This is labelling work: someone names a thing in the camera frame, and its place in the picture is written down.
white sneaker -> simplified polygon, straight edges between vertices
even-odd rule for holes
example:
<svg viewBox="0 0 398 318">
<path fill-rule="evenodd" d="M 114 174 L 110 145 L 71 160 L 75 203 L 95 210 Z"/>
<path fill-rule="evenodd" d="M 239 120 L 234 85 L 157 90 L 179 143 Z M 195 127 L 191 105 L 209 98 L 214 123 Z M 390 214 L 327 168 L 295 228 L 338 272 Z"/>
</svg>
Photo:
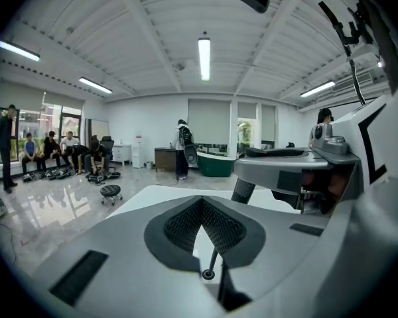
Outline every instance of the white sneaker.
<svg viewBox="0 0 398 318">
<path fill-rule="evenodd" d="M 0 217 L 4 216 L 7 213 L 6 206 L 0 206 Z"/>
</svg>

tiled floor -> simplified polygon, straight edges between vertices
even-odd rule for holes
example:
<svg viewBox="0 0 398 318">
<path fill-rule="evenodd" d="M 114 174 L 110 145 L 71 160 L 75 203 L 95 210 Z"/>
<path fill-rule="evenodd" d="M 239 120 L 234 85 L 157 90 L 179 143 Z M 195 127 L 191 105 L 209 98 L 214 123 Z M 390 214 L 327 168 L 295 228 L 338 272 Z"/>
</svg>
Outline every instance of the tiled floor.
<svg viewBox="0 0 398 318">
<path fill-rule="evenodd" d="M 188 179 L 176 184 L 173 173 L 137 170 L 131 166 L 119 167 L 119 171 L 119 179 L 106 183 L 121 186 L 123 201 L 117 201 L 113 207 L 110 202 L 101 204 L 100 186 L 89 184 L 84 176 L 29 183 L 15 180 L 19 184 L 11 195 L 5 194 L 0 184 L 0 194 L 9 209 L 0 219 L 0 224 L 6 225 L 0 225 L 0 249 L 4 257 L 13 262 L 16 253 L 15 264 L 32 275 L 61 244 L 106 218 L 144 187 L 233 190 L 237 180 L 235 175 L 207 178 L 192 170 Z"/>
</svg>

small stool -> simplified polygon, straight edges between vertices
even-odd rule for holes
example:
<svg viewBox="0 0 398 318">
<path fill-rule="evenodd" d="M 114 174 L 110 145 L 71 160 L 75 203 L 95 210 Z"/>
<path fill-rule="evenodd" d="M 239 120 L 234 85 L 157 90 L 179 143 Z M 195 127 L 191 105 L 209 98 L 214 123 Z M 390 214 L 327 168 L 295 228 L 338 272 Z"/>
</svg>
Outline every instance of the small stool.
<svg viewBox="0 0 398 318">
<path fill-rule="evenodd" d="M 121 188 L 118 185 L 106 185 L 100 189 L 100 193 L 102 195 L 101 203 L 104 204 L 107 198 L 112 199 L 112 206 L 115 205 L 115 200 L 113 197 L 121 192 Z"/>
</svg>

man sitting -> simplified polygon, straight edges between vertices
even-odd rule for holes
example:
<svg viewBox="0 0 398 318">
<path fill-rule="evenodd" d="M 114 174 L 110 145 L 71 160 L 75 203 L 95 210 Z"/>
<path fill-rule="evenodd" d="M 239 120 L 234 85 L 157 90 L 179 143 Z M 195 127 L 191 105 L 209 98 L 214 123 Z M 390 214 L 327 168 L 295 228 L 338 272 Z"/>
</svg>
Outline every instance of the man sitting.
<svg viewBox="0 0 398 318">
<path fill-rule="evenodd" d="M 25 156 L 22 158 L 22 171 L 24 175 L 27 174 L 27 162 L 36 162 L 37 171 L 41 171 L 41 164 L 43 170 L 46 169 L 44 160 L 36 155 L 36 145 L 35 142 L 33 142 L 33 136 L 29 132 L 27 133 L 27 141 L 24 144 L 24 153 Z"/>
<path fill-rule="evenodd" d="M 101 145 L 99 141 L 93 140 L 90 143 L 90 153 L 84 157 L 84 168 L 86 172 L 92 172 L 93 166 L 93 174 L 97 174 L 98 168 L 96 166 L 96 162 L 101 162 L 101 170 L 99 173 L 103 173 L 103 171 L 107 172 L 109 169 L 109 152 L 105 148 L 104 145 Z"/>
<path fill-rule="evenodd" d="M 75 139 L 73 136 L 74 136 L 74 133 L 72 131 L 68 131 L 66 133 L 66 136 L 60 141 L 59 147 L 60 147 L 60 151 L 62 153 L 62 157 L 67 156 L 66 148 L 68 146 L 75 146 L 75 145 L 80 144 L 78 139 Z"/>
<path fill-rule="evenodd" d="M 86 155 L 90 152 L 90 149 L 84 145 L 67 146 L 65 153 L 69 156 L 71 167 L 74 170 L 78 170 L 77 174 L 82 173 L 83 161 Z"/>
<path fill-rule="evenodd" d="M 42 158 L 55 159 L 56 165 L 60 168 L 60 147 L 56 141 L 54 141 L 54 131 L 48 133 L 48 137 L 45 138 L 44 144 L 42 146 Z M 69 165 L 69 160 L 67 156 L 63 156 L 65 164 Z"/>
</svg>

green bathtub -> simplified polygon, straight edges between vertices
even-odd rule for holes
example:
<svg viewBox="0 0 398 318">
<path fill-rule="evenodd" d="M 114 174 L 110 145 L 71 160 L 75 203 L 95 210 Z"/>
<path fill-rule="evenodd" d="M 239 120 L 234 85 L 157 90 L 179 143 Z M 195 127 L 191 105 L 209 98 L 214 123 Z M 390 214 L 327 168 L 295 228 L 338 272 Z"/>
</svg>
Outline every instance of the green bathtub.
<svg viewBox="0 0 398 318">
<path fill-rule="evenodd" d="M 235 158 L 198 152 L 198 167 L 206 177 L 230 177 Z"/>
</svg>

